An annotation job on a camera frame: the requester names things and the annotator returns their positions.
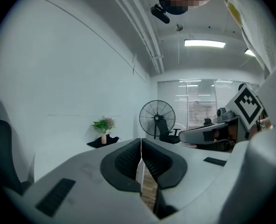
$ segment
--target white wall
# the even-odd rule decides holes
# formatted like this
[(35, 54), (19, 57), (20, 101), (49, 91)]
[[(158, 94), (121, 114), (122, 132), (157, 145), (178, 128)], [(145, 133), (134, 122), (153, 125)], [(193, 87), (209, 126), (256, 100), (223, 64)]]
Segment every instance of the white wall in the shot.
[(174, 81), (179, 79), (227, 79), (235, 81), (249, 82), (261, 85), (264, 82), (263, 72), (247, 72), (245, 70), (234, 69), (182, 69), (170, 70), (164, 74), (151, 77), (151, 96), (157, 97), (158, 82)]
[[(35, 175), (34, 164), (42, 174), (91, 150), (86, 143), (100, 135), (90, 126), (103, 115), (116, 120), (111, 136), (145, 137), (138, 120), (150, 99), (144, 57), (135, 61), (102, 15), (81, 0), (20, 0), (0, 28), (0, 113), (13, 130), (21, 181)], [(35, 161), (35, 154), (48, 155)]]

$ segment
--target chair backrest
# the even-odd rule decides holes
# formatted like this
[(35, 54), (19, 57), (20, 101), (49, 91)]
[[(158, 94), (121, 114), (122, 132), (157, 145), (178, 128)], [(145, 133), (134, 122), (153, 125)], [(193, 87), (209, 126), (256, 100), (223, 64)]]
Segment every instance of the chair backrest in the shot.
[(0, 120), (0, 184), (22, 194), (12, 156), (12, 129), (3, 120)]
[(169, 129), (165, 119), (159, 119), (157, 126), (160, 130), (160, 140), (165, 139), (169, 135)]

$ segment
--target vase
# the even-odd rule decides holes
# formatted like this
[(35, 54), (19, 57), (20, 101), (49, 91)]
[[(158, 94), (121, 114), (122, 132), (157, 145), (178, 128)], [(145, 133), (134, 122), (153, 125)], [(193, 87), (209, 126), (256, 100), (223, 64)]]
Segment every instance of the vase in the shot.
[(107, 143), (106, 133), (102, 133), (102, 144), (106, 144), (106, 143)]

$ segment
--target pink flower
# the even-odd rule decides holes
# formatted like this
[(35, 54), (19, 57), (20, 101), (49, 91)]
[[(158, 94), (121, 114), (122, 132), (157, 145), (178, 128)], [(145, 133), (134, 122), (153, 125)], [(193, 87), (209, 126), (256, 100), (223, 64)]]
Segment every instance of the pink flower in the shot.
[(113, 119), (112, 118), (107, 118), (107, 125), (110, 126), (113, 124)]

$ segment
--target armrest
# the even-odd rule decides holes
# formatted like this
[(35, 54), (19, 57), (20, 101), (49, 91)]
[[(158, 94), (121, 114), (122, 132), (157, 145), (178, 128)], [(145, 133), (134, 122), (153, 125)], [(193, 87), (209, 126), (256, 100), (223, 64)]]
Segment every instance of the armrest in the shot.
[(175, 130), (175, 134), (174, 134), (174, 135), (176, 136), (177, 131), (178, 131), (178, 130), (181, 130), (181, 129), (173, 129), (173, 130)]

